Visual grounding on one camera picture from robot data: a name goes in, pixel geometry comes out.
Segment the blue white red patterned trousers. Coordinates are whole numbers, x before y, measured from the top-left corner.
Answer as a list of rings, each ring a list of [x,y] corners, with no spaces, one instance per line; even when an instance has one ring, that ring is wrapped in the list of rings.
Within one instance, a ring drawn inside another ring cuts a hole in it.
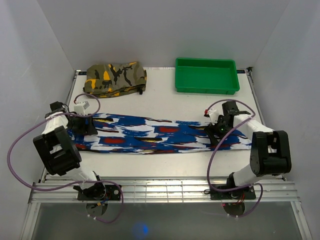
[[[94,135],[67,131],[79,151],[152,155],[214,151],[217,146],[205,132],[208,122],[97,113],[93,125]]]

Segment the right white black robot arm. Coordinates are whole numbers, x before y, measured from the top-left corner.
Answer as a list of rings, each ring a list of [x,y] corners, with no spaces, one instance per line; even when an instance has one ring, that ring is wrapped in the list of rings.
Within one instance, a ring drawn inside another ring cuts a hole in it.
[[[243,133],[250,140],[251,147],[248,165],[229,175],[225,189],[209,183],[211,190],[237,199],[244,193],[245,188],[257,184],[261,177],[278,176],[291,171],[290,143],[286,131],[274,130],[255,120],[255,111],[244,102],[223,99],[220,103],[222,113],[214,108],[214,103],[204,111],[204,116],[210,119],[205,131],[214,146],[206,177],[210,177],[211,165],[217,151],[234,131]]]

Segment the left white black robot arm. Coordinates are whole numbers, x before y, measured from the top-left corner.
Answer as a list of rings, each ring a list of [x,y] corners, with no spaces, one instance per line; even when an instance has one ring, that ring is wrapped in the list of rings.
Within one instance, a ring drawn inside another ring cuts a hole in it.
[[[51,112],[45,115],[44,131],[33,138],[33,144],[49,174],[67,176],[79,181],[74,189],[87,198],[101,200],[107,190],[93,170],[81,166],[82,158],[76,144],[68,134],[72,130],[76,136],[96,135],[93,118],[78,117],[69,112],[68,107],[59,101],[50,104]]]

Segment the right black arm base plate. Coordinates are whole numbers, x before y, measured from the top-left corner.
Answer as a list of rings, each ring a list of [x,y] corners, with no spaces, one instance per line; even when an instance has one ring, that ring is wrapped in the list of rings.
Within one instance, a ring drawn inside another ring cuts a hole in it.
[[[210,195],[211,200],[233,200],[238,201],[240,199],[244,200],[255,200],[256,193],[253,187],[246,187],[233,191],[216,191],[207,189],[206,194]]]

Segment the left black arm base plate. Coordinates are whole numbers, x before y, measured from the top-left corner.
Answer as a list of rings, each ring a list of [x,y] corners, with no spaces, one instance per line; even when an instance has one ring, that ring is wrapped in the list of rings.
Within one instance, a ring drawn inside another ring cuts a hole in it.
[[[90,190],[79,190],[76,198],[78,201],[119,201],[121,193],[117,186],[105,184],[102,186],[92,186]]]

